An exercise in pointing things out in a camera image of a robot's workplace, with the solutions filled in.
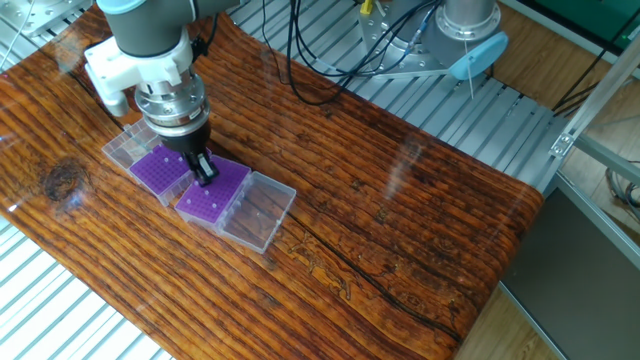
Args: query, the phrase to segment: wooden table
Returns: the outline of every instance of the wooden table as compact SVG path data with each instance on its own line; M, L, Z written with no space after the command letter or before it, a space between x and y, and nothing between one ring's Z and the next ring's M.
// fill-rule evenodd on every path
M218 31L196 65L211 147L298 191L264 255L101 152L140 114L112 118L84 72L95 8L0 78L2 215L179 359L452 358L542 196L353 94L302 104L264 46Z

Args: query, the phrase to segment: purple tip rack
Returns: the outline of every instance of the purple tip rack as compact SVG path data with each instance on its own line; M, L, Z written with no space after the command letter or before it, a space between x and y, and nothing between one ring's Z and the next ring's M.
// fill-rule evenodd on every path
M218 231L216 222L220 215L228 211L251 169L217 156L211 156L211 161L220 175L207 186L191 185L176 205L176 210L186 221L194 221Z
M102 151L164 206L188 188L176 205L184 220L261 254L296 196L294 189L217 156L211 156L211 161L220 175L210 185L200 187L193 183L193 173L181 155L162 145L144 120L125 125L124 132Z
M131 174L167 206L193 180L187 162L180 153L156 146L149 154L129 168Z

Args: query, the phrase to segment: metal bracket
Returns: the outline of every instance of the metal bracket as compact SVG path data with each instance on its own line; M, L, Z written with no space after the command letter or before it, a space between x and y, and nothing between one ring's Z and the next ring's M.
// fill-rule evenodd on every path
M31 1L36 3L29 13ZM0 0L0 19L19 29L28 16L22 35L35 37L51 28L54 22L92 3L92 0Z
M575 141L576 139L567 133L560 134L556 142L554 142L553 146L551 146L551 150L549 150L549 155L553 157L567 156L567 154L569 153L569 150L571 150L571 147L573 146Z
M389 12L389 5L385 5L385 11ZM366 51L371 51L373 46L383 35L383 33L389 28L389 19L374 7L371 14L359 14L358 18L360 29L362 30L362 40L365 44ZM386 44L389 42L385 39L380 42L376 54L380 53ZM406 43L400 39L395 39L391 42L384 54L383 61L380 64L379 70L385 69L385 67L393 66L402 56L406 48ZM376 67L378 62L373 62L373 67ZM421 44L416 44L413 52L405 58L397 67L384 74L376 75L378 78L402 78L402 77L415 77L415 76L429 76L429 75L445 75L448 74L446 69L440 62L423 48Z

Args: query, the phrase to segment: clear plastic box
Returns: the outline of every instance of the clear plastic box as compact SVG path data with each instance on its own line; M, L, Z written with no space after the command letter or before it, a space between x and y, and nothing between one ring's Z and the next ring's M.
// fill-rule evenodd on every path
M263 254L296 196L296 190L230 160L211 157L220 175L205 187L193 184L176 211L216 234Z
M124 132L102 148L111 161L124 169L160 201L169 206L194 179L179 153L162 141L144 122L125 125Z

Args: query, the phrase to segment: metal grating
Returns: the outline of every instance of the metal grating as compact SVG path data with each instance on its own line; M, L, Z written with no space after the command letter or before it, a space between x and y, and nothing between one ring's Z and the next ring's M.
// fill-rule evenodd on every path
M73 21L80 17L86 9L91 7L92 4L92 0L85 1L85 4L82 5L78 11L71 13L63 20L56 22L55 25L53 25L50 29L44 31L38 36L31 38L26 36L18 37L15 45L13 46L11 54L9 54L7 62L5 63L4 67L0 69L0 72L8 70L13 65L17 64L20 60L33 54L40 47L44 46L56 35L66 29ZM0 62L7 55L9 44L11 44L11 41L16 36L20 25L21 24L18 24L16 26L13 22L6 21L4 18L0 17Z
M263 41L261 6L254 0L230 14ZM288 7L287 0L267 2L266 33L279 51L286 46ZM20 37L3 70L46 44L82 12L40 36ZM333 66L349 68L365 53L357 18L352 1L307 0L300 24L316 54ZM0 55L15 34L14 27L0 21ZM565 121L494 79L478 77L473 85L473 98L468 82L442 75L358 79L349 89L542 191L560 166L547 150ZM0 354L7 359L173 359L2 218Z
M274 49L285 52L289 1L266 5L265 32ZM247 33L264 42L262 1L230 12ZM359 9L344 0L306 0L300 27L322 62L350 69L366 54ZM299 59L296 50L294 59ZM322 62L314 65L328 70ZM541 192L560 167L548 150L566 121L530 98L486 76L468 81L450 75L358 79L348 89L478 160Z
M172 359L83 282L0 218L3 359Z

